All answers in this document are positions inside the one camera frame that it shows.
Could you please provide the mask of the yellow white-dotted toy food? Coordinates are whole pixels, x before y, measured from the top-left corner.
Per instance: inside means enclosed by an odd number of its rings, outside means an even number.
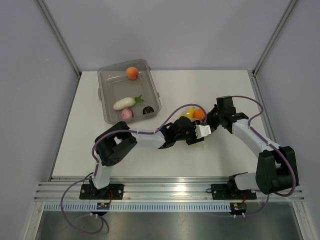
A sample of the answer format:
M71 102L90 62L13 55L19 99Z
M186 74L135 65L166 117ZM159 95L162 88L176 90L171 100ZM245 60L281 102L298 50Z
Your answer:
M192 106L192 107L189 107L187 110L184 110L180 116L181 117L186 117L188 119L193 119L193 116L194 116L194 111L195 111L195 107Z

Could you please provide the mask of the white toy food piece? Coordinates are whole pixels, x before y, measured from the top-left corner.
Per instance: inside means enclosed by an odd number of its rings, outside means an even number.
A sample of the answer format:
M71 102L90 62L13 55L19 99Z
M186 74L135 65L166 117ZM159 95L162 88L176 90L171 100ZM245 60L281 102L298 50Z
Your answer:
M126 108L133 107L138 102L144 102L145 100L142 98L142 94L135 97L125 97L114 103L113 109L115 111L120 111Z

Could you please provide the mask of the dark round toy fruit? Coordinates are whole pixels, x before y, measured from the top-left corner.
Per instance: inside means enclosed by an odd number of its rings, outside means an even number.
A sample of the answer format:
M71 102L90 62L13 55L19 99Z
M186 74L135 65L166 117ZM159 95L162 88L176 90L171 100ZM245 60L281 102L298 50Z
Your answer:
M154 109L151 106L146 106L142 110L143 115L151 114L154 112Z

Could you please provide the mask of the orange toy fruit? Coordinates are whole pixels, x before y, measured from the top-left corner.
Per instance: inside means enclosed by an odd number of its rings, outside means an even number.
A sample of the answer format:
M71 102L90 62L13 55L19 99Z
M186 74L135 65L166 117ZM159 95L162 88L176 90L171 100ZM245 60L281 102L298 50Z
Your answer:
M195 109L193 112L193 118L201 121L205 118L205 112L200 108Z

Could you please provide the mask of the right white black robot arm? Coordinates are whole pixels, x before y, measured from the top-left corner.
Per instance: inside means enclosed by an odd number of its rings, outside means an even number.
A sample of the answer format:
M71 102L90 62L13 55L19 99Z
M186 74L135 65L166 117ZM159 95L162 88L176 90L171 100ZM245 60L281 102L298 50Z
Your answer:
M228 195L239 198L246 190L259 190L265 195L291 196L299 184L295 151L290 146L279 145L253 127L253 119L264 112L260 103L257 104L259 113L248 117L237 112L233 99L233 96L218 97L206 122L213 130L222 126L239 138L257 157L257 166L255 172L230 176Z

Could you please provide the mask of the clear zip top bag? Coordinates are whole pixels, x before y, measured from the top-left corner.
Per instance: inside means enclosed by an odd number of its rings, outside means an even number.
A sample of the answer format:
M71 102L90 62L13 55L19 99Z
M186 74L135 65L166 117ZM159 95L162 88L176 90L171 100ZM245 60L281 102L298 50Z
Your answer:
M188 118L187 118L187 117L184 117L184 116L181 116L181 114L180 114L178 119L188 119ZM199 124L199 125L203 125L203 126L207 125L207 124L205 123L205 118L202 119L202 120L199 120L199 121L200 121L200 124ZM206 137L200 138L200 142L203 142Z

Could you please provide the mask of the purple white-dotted toy food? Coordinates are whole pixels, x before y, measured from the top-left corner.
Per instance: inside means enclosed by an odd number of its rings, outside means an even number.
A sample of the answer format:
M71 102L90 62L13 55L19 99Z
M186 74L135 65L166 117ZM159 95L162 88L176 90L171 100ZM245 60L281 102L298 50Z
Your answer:
M124 108L120 115L122 120L132 119L134 117L134 113L130 108Z

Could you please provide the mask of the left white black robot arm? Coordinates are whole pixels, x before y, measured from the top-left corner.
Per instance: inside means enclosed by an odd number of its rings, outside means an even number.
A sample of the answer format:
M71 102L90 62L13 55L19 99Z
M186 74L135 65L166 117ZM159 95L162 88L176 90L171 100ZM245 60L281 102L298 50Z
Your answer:
M165 121L152 131L132 129L120 121L94 140L91 154L96 161L90 182L90 194L103 199L110 190L111 169L121 162L135 146L168 149L178 141L188 145L204 141L201 122L180 117L174 122Z

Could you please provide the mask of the orange pink toy peach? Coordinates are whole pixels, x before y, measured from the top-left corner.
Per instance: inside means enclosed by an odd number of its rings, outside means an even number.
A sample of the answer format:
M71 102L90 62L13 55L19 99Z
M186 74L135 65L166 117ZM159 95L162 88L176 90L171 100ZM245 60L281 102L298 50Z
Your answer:
M130 80L135 80L139 74L139 70L136 67L130 66L126 69L125 73Z

